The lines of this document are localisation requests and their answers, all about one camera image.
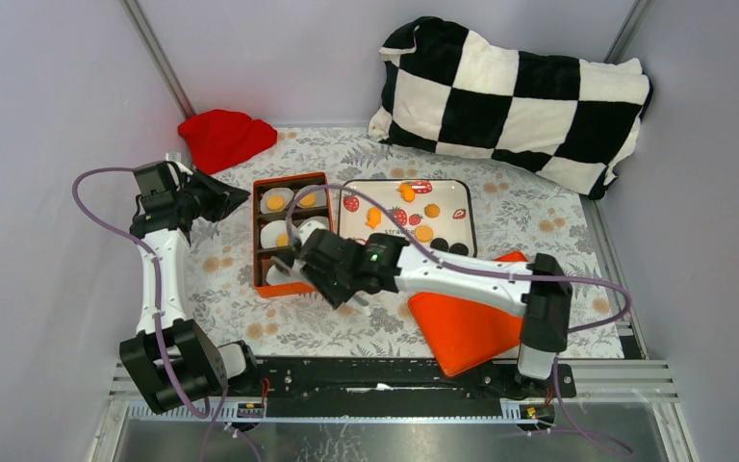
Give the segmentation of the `metal tongs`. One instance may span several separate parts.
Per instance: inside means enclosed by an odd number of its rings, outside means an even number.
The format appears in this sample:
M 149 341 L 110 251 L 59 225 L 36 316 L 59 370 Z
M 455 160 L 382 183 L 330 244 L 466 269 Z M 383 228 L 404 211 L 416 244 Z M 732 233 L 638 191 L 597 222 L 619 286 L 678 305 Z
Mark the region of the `metal tongs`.
M 371 314 L 371 301 L 361 294 L 353 295 L 348 299 L 344 305 L 352 308 L 356 313 L 360 313 L 364 316 Z

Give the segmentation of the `orange cookie box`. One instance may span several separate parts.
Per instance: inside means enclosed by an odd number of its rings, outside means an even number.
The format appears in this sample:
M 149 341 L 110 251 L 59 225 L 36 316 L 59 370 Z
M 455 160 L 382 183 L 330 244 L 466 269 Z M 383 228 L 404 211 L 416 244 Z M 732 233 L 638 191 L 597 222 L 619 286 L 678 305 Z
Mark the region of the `orange cookie box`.
M 293 204 L 293 200 L 288 207 L 279 213 L 262 214 L 260 212 L 260 199 L 263 193 L 271 188 L 290 188 L 296 193 L 300 188 L 309 185 L 325 185 L 327 176 L 323 172 L 312 172 L 298 174 L 294 176 L 275 177 L 257 180 L 253 184 L 253 249 L 254 249 L 254 273 L 253 285 L 257 293 L 265 298 L 278 297 L 285 295 L 300 295 L 311 293 L 314 288 L 307 284 L 305 280 L 296 273 L 293 268 L 292 257 L 294 256 L 292 247 L 291 233 L 298 230 L 298 225 L 306 218 L 323 216 L 327 217 L 331 223 L 331 230 L 334 228 L 332 201 L 328 198 L 328 204 L 324 207 L 313 209 L 297 208 Z M 259 233 L 261 229 L 270 221 L 284 220 L 286 222 L 287 231 L 290 234 L 290 244 L 285 247 L 272 249 L 260 248 Z M 273 263 L 281 263 L 286 266 L 292 274 L 292 282 L 280 286 L 268 286 L 265 284 L 265 276 L 268 269 Z

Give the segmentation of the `white strawberry tray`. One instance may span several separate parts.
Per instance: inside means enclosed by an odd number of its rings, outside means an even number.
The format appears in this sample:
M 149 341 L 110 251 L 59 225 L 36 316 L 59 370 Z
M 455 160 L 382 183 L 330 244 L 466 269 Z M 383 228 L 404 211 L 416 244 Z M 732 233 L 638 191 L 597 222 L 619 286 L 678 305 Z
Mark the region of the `white strawberry tray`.
M 397 188 L 410 184 L 417 193 L 416 199 L 405 202 Z M 470 249 L 468 256 L 477 253 L 471 192 L 465 183 L 455 179 L 408 179 L 408 180 L 353 180 L 346 184 L 347 192 L 341 193 L 338 232 L 341 236 L 364 243 L 373 233 L 402 236 L 398 228 L 403 226 L 413 237 L 419 225 L 428 225 L 435 238 L 444 238 L 450 246 L 465 244 Z M 437 204 L 441 214 L 428 218 L 424 208 Z M 375 207 L 384 216 L 375 229 L 366 226 L 367 212 Z

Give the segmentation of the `orange box lid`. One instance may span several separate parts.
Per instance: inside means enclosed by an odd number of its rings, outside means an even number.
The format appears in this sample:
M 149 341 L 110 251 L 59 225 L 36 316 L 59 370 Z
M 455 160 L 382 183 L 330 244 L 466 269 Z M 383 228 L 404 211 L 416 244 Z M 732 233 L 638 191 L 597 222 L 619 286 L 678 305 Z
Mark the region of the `orange box lid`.
M 528 281 L 439 267 L 415 248 L 401 254 L 398 289 L 444 375 L 453 377 L 520 344 Z

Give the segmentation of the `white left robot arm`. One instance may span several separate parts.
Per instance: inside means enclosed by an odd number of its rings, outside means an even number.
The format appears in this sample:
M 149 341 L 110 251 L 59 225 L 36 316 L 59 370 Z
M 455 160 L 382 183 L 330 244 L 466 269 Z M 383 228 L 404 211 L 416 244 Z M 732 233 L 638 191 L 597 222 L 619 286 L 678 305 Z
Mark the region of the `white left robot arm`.
M 250 347 L 215 346 L 185 306 L 194 222 L 228 218 L 249 192 L 177 161 L 137 167 L 133 175 L 140 192 L 129 233 L 142 260 L 143 300 L 135 336 L 119 345 L 121 363 L 156 414 L 227 388 L 251 394 L 260 371 Z

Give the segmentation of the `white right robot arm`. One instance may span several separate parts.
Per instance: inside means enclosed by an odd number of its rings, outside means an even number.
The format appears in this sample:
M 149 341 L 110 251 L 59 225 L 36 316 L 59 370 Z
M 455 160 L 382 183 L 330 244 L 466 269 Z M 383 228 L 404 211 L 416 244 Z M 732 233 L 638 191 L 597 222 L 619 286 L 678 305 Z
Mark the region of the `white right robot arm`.
M 295 238 L 290 272 L 334 308 L 359 293 L 432 293 L 480 303 L 522 319 L 515 387 L 536 397 L 551 383 L 555 357 L 568 346 L 573 290 L 556 260 L 474 259 L 418 241 L 373 234 L 360 244 L 316 229 Z

